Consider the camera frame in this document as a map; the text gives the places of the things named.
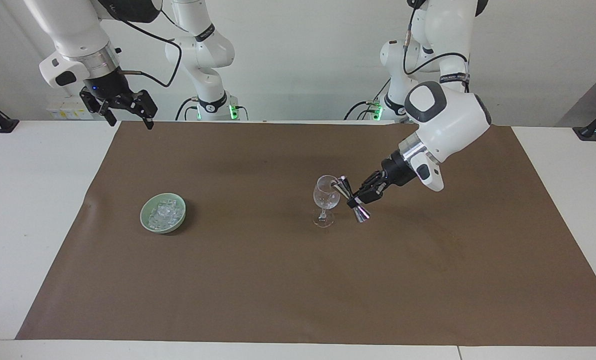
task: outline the brown tablecloth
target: brown tablecloth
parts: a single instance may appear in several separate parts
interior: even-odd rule
[[[596,346],[596,277],[512,130],[312,224],[323,174],[354,187],[407,125],[120,125],[17,339]],[[141,227],[174,192],[188,218]]]

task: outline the green light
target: green light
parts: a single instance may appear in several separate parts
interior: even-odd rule
[[[378,105],[378,109],[373,110],[373,120],[379,121],[381,116],[383,116],[383,107]]]
[[[234,105],[229,105],[229,109],[231,110],[231,120],[238,119],[238,111]]]

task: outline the metal jigger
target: metal jigger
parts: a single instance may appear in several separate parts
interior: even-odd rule
[[[351,185],[349,184],[349,180],[343,175],[341,177],[337,177],[335,181],[331,182],[331,187],[336,189],[340,195],[344,196],[347,200],[352,198],[353,192],[351,191]],[[366,210],[360,203],[352,208],[353,213],[355,214],[355,219],[358,223],[364,223],[369,220],[369,211]]]

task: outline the bowl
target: bowl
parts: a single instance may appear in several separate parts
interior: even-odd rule
[[[181,209],[182,215],[180,216],[180,219],[178,219],[175,223],[171,224],[170,226],[167,226],[164,228],[159,228],[159,229],[151,228],[149,226],[149,218],[151,217],[152,212],[154,210],[158,209],[158,206],[161,202],[170,201],[170,200],[176,201],[177,208],[180,206],[182,207],[182,209]],[[185,205],[185,200],[183,198],[181,198],[179,195],[174,194],[174,193],[161,193],[161,194],[157,194],[156,196],[150,198],[142,206],[142,209],[140,210],[140,224],[142,225],[143,228],[151,231],[152,233],[167,234],[167,233],[170,233],[180,227],[180,225],[183,223],[183,221],[185,221],[186,213],[187,213],[187,206]]]

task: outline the table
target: table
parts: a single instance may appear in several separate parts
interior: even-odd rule
[[[97,121],[22,121],[0,134],[0,359],[596,358],[596,348],[13,341],[116,129]],[[513,130],[596,275],[596,144],[578,141],[570,129]],[[35,212],[48,203],[55,206]]]

